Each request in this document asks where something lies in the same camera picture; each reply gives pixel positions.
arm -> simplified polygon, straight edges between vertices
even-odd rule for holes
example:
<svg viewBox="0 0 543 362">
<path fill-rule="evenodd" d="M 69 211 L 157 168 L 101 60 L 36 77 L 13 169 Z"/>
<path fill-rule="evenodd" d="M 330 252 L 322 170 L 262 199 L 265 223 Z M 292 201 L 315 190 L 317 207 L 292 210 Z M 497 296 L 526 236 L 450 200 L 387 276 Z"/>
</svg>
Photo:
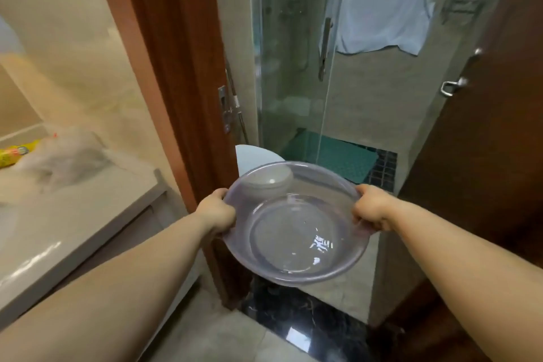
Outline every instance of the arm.
<svg viewBox="0 0 543 362">
<path fill-rule="evenodd" d="M 493 361 L 543 360 L 543 270 L 412 203 L 360 185 L 356 219 L 395 230 Z"/>
<path fill-rule="evenodd" d="M 234 208 L 221 200 L 225 193 L 216 190 L 195 213 L 27 312 L 0 334 L 2 360 L 135 360 L 187 276 L 202 239 L 234 222 Z"/>
</svg>

glass shower door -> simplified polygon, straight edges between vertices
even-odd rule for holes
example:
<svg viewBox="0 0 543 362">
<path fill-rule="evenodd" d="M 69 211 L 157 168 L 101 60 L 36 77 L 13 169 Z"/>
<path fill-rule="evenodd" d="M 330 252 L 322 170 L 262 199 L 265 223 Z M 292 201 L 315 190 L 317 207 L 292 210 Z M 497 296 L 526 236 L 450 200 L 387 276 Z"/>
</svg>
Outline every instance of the glass shower door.
<svg viewBox="0 0 543 362">
<path fill-rule="evenodd" d="M 262 0 L 261 146 L 318 163 L 342 0 Z"/>
</svg>

green bath mat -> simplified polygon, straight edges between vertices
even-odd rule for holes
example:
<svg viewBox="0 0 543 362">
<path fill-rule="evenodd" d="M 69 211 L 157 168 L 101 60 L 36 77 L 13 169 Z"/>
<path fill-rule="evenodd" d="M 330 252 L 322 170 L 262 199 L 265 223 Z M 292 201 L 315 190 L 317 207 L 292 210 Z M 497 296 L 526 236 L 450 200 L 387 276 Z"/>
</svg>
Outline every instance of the green bath mat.
<svg viewBox="0 0 543 362">
<path fill-rule="evenodd" d="M 285 160 L 316 163 L 354 183 L 362 183 L 377 160 L 376 152 L 322 135 L 317 161 L 318 144 L 319 134 L 304 130 L 288 142 L 281 156 Z"/>
</svg>

clear plastic basin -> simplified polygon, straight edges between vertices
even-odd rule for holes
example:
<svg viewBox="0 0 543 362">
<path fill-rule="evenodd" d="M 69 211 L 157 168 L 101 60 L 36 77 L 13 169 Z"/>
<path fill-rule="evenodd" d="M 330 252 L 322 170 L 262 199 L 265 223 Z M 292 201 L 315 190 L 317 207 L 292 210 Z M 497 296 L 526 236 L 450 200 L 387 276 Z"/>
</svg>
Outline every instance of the clear plastic basin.
<svg viewBox="0 0 543 362">
<path fill-rule="evenodd" d="M 234 182 L 224 201 L 236 225 L 224 240 L 246 268 L 287 286 L 340 275 L 362 256 L 369 233 L 353 225 L 353 184 L 316 165 L 282 161 Z"/>
</svg>

bathroom counter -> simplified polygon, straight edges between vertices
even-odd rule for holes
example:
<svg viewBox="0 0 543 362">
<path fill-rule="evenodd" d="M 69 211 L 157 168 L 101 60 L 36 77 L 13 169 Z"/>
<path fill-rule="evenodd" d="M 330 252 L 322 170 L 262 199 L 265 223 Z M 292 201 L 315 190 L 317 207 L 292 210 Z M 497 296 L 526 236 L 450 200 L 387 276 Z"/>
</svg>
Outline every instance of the bathroom counter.
<svg viewBox="0 0 543 362">
<path fill-rule="evenodd" d="M 155 169 L 126 155 L 108 154 L 114 163 L 47 194 L 40 193 L 33 178 L 12 168 L 0 170 L 0 329 L 166 197 L 168 188 Z M 170 223 L 180 217 L 167 216 L 173 218 Z M 168 225 L 160 223 L 151 235 Z"/>
</svg>

